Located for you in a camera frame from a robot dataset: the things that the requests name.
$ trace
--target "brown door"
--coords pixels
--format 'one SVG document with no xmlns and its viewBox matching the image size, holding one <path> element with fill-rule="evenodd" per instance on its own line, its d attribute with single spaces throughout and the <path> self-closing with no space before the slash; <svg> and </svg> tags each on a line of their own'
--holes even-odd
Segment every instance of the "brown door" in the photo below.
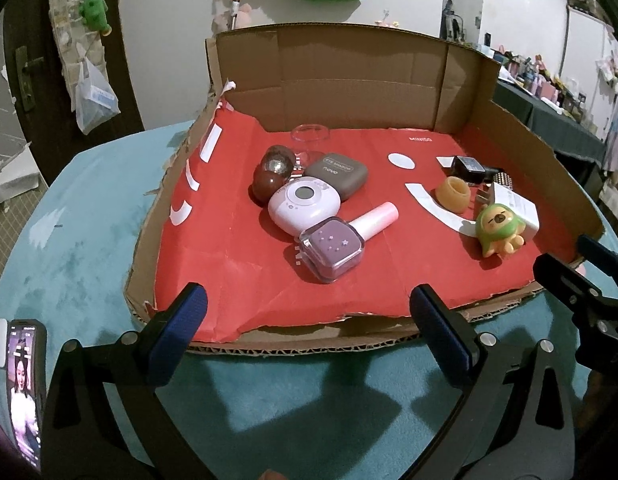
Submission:
<svg viewBox="0 0 618 480">
<path fill-rule="evenodd" d="M 62 77 L 62 64 L 49 22 L 48 0 L 9 0 L 4 10 L 4 57 L 9 86 L 16 97 L 16 113 L 40 171 L 51 185 L 74 155 L 103 142 L 143 131 L 143 123 L 129 79 L 118 0 L 105 0 L 112 33 L 102 38 L 110 85 L 118 96 L 120 114 L 85 136 L 71 111 Z M 16 48 L 27 46 L 28 59 L 44 57 L 30 71 L 35 107 L 25 112 L 16 70 Z"/>
</svg>

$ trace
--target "table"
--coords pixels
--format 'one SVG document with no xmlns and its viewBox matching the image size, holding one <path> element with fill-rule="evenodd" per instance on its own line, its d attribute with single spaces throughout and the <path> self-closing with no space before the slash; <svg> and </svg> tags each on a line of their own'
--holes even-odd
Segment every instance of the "table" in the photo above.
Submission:
<svg viewBox="0 0 618 480">
<path fill-rule="evenodd" d="M 586 162 L 587 164 L 583 166 L 570 163 L 568 160 L 564 162 L 564 157 L 560 160 L 580 184 L 584 184 L 595 164 L 602 167 L 606 153 L 604 142 L 576 121 L 558 115 L 540 99 L 499 80 L 493 94 L 493 102 L 515 115 L 559 155 Z"/>
<path fill-rule="evenodd" d="M 191 123 L 159 128 L 80 153 L 41 200 L 0 281 L 0 317 L 36 318 L 48 330 L 49 386 L 62 344 L 114 342 L 139 329 L 122 296 L 140 226 L 163 164 Z M 604 221 L 603 243 L 618 251 Z M 585 264 L 608 296 L 615 284 Z M 569 310 L 548 294 L 479 324 L 505 342 L 548 337 L 562 357 L 574 403 L 588 370 L 576 364 Z M 148 460 L 115 388 L 113 412 L 135 456 Z M 458 392 L 420 341 L 349 354 L 254 358 L 187 354 L 157 390 L 189 444 L 221 480 L 270 467 L 294 480 L 397 479 L 449 415 Z M 0 423 L 8 430 L 5 373 Z"/>
</svg>

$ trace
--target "phone screen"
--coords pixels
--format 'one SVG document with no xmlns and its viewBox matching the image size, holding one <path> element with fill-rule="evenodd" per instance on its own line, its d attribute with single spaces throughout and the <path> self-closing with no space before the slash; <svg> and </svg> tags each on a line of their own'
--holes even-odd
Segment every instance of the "phone screen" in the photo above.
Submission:
<svg viewBox="0 0 618 480">
<path fill-rule="evenodd" d="M 40 470 L 40 414 L 36 406 L 36 327 L 11 325 L 7 355 L 7 402 L 20 453 Z"/>
</svg>

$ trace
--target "green hooded toy figurine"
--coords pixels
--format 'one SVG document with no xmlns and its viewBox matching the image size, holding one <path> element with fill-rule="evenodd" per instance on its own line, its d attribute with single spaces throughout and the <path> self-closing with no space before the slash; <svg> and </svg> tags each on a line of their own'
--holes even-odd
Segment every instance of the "green hooded toy figurine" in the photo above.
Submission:
<svg viewBox="0 0 618 480">
<path fill-rule="evenodd" d="M 105 14 L 108 10 L 105 0 L 83 0 L 78 7 L 83 24 L 91 30 L 98 30 L 103 36 L 108 36 L 112 31 Z"/>
<path fill-rule="evenodd" d="M 482 256 L 494 253 L 504 257 L 515 253 L 524 245 L 520 235 L 526 224 L 510 208 L 492 204 L 484 208 L 475 221 L 475 232 L 482 245 Z"/>
</svg>

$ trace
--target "smartphone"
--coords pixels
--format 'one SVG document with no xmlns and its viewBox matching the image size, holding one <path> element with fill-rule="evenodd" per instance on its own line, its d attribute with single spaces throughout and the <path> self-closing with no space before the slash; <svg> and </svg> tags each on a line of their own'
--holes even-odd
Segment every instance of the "smartphone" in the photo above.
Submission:
<svg viewBox="0 0 618 480">
<path fill-rule="evenodd" d="M 47 331 L 35 319 L 15 319 L 7 339 L 7 404 L 16 446 L 40 470 L 40 424 L 46 398 Z"/>
</svg>

